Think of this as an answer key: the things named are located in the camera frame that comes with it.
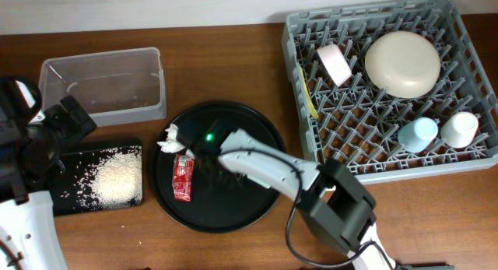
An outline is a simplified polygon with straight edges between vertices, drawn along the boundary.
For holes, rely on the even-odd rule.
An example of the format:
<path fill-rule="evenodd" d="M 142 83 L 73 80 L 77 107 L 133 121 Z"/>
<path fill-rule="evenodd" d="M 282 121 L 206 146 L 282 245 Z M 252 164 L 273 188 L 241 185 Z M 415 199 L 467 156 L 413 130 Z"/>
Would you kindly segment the white tissue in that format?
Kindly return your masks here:
<path fill-rule="evenodd" d="M 156 143 L 162 152 L 178 153 L 185 149 L 185 146 L 177 140 L 179 128 L 175 124 L 170 124 L 165 132 L 167 133 L 166 139 Z"/>

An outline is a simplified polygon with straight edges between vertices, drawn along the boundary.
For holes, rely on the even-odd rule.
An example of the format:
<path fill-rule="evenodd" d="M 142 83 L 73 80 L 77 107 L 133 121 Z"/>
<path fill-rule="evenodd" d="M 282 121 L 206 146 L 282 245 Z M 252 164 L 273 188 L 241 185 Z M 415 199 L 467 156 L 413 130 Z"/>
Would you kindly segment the red snack wrapper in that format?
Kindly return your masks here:
<path fill-rule="evenodd" d="M 174 175 L 172 178 L 174 199 L 176 201 L 191 201 L 191 187 L 194 168 L 194 158 L 180 154 L 176 155 L 174 160 Z"/>

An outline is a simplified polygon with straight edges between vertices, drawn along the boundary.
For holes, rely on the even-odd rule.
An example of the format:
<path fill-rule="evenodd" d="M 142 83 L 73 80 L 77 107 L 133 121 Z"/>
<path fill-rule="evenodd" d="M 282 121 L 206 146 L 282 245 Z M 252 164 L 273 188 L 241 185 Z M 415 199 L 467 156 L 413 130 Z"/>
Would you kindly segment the yellow spatula utensil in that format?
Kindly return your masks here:
<path fill-rule="evenodd" d="M 310 98 L 310 94 L 309 94 L 309 90 L 308 90 L 308 87 L 307 87 L 307 79 L 306 79 L 306 76 L 304 75 L 304 71 L 303 71 L 303 68 L 300 67 L 300 75 L 302 77 L 302 85 L 303 85 L 303 91 L 306 95 L 306 102 L 307 102 L 307 106 L 308 106 L 308 109 L 310 111 L 310 115 L 311 117 L 313 117 L 315 120 L 317 120 L 319 118 L 318 116 L 318 113 L 313 105 L 313 102 Z"/>

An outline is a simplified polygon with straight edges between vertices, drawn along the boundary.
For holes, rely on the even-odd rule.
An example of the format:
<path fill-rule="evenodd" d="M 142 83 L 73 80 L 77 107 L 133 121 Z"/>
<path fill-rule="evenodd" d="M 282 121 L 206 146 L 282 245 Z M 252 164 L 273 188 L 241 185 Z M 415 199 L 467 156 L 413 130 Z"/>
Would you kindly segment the pink bowl with rice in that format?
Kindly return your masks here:
<path fill-rule="evenodd" d="M 352 75 L 351 68 L 336 44 L 329 44 L 317 50 L 321 62 L 333 83 L 340 87 Z"/>

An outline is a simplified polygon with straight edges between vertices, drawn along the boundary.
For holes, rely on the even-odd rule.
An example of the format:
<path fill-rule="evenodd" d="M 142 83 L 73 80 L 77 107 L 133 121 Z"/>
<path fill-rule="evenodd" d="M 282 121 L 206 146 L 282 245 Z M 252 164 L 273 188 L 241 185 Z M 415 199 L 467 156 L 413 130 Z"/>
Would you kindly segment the light blue cup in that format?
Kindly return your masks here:
<path fill-rule="evenodd" d="M 422 152 L 437 136 L 439 128 L 434 120 L 420 117 L 398 132 L 398 142 L 409 153 Z"/>

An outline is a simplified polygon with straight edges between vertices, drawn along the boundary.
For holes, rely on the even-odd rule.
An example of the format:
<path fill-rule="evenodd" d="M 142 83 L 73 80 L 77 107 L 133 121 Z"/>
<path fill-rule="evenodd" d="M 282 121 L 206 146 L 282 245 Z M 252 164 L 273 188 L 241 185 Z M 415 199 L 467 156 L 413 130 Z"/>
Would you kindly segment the beige bowl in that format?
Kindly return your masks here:
<path fill-rule="evenodd" d="M 428 93 L 440 75 L 440 56 L 425 38 L 408 31 L 387 33 L 365 55 L 370 81 L 387 94 L 404 99 Z"/>

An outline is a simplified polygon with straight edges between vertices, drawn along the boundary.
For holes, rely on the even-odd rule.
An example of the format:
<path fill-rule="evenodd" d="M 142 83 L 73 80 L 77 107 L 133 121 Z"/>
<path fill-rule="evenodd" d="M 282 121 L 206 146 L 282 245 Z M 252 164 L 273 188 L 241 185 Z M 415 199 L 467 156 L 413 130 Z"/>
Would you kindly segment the white cup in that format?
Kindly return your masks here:
<path fill-rule="evenodd" d="M 441 128 L 441 138 L 453 148 L 469 146 L 479 126 L 478 118 L 469 112 L 453 115 Z"/>

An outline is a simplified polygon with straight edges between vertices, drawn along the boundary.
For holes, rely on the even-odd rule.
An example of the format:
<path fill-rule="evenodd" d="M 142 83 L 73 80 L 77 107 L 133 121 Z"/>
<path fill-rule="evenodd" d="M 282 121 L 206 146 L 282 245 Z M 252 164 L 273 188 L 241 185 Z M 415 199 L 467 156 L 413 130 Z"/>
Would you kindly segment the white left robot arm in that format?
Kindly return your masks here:
<path fill-rule="evenodd" d="M 96 129 L 73 96 L 42 110 L 38 86 L 1 78 L 1 267 L 65 269 L 48 181 L 65 172 L 61 154 Z"/>

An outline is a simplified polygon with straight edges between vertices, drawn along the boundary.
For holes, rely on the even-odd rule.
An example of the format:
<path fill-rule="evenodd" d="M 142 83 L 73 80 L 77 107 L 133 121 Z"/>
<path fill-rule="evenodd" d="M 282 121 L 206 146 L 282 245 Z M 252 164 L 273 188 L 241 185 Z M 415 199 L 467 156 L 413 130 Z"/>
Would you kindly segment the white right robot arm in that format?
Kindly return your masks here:
<path fill-rule="evenodd" d="M 377 234 L 373 196 L 338 160 L 302 160 L 222 122 L 205 131 L 196 126 L 172 125 L 167 139 L 178 151 L 184 150 L 208 168 L 244 175 L 291 199 L 287 235 L 291 234 L 294 216 L 301 214 L 317 239 L 347 256 L 344 265 L 356 269 L 397 268 Z"/>

